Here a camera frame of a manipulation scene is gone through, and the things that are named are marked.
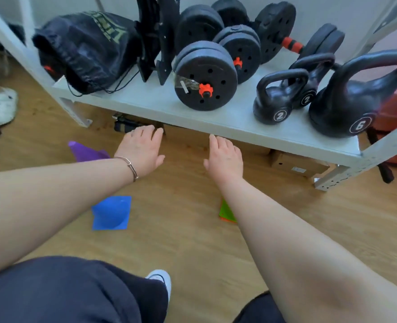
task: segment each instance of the black bag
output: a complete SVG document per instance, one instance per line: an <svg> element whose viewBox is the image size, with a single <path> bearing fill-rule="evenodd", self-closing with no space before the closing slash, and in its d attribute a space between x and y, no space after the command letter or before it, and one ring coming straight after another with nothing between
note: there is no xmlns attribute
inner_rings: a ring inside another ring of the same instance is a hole
<svg viewBox="0 0 397 323"><path fill-rule="evenodd" d="M65 65L67 81L82 94L107 90L142 53L134 21L98 11L55 17L36 29L33 43Z"/></svg>

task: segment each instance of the shoe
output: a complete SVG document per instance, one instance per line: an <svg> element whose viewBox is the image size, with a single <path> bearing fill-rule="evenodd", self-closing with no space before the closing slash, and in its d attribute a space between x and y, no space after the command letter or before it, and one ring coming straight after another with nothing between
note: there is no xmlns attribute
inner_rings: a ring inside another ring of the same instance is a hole
<svg viewBox="0 0 397 323"><path fill-rule="evenodd" d="M153 270L148 274L146 277L147 279L153 279L153 280L160 280L166 285L167 289L167 294L169 296L169 301L170 301L170 294L171 294L171 279L170 275L164 271L164 270Z"/></svg>
<svg viewBox="0 0 397 323"><path fill-rule="evenodd" d="M18 93L10 88L3 88L0 92L0 126L15 118L17 104Z"/></svg>

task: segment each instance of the dark pants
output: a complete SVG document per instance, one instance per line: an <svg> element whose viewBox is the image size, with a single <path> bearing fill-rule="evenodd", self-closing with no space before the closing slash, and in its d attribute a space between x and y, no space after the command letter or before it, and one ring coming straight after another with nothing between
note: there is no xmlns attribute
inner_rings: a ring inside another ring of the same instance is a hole
<svg viewBox="0 0 397 323"><path fill-rule="evenodd" d="M0 323L162 323L163 282L98 260L43 257L0 272ZM253 299L236 323L283 323L271 294Z"/></svg>

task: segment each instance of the black kettlebell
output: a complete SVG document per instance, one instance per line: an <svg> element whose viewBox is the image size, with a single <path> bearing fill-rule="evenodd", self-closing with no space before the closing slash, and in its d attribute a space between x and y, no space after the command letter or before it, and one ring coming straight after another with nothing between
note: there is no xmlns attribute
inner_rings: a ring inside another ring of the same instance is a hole
<svg viewBox="0 0 397 323"><path fill-rule="evenodd" d="M267 87L272 82L290 78L295 79L290 86ZM255 118L263 124L278 124L284 121L293 109L292 99L303 89L308 79L309 73L305 69L278 71L261 78L256 86Z"/></svg>
<svg viewBox="0 0 397 323"><path fill-rule="evenodd" d="M357 72L397 65L397 50L362 55L337 68L309 106L309 118L330 137L358 135L371 124L383 102L397 90L397 69L368 82L350 81Z"/></svg>
<svg viewBox="0 0 397 323"><path fill-rule="evenodd" d="M321 53L298 59L290 66L290 69L307 69L313 64L317 66L314 70L309 71L308 82L293 99L293 109L304 108L314 100L316 93L318 92L319 83L334 65L334 54ZM294 84L295 81L296 80L293 78L286 79L281 82L281 86L290 86Z"/></svg>

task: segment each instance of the wristband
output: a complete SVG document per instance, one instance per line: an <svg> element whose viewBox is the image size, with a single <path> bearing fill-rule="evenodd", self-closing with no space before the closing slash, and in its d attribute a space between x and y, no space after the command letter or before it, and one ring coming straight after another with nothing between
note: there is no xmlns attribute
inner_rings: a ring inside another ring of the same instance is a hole
<svg viewBox="0 0 397 323"><path fill-rule="evenodd" d="M131 169L132 174L133 174L132 182L135 182L139 178L139 176L137 175L136 169L132 166L132 163L129 159L127 159L126 157L123 157L123 156L115 156L113 158L120 158L121 160L124 160L126 162L126 164Z"/></svg>

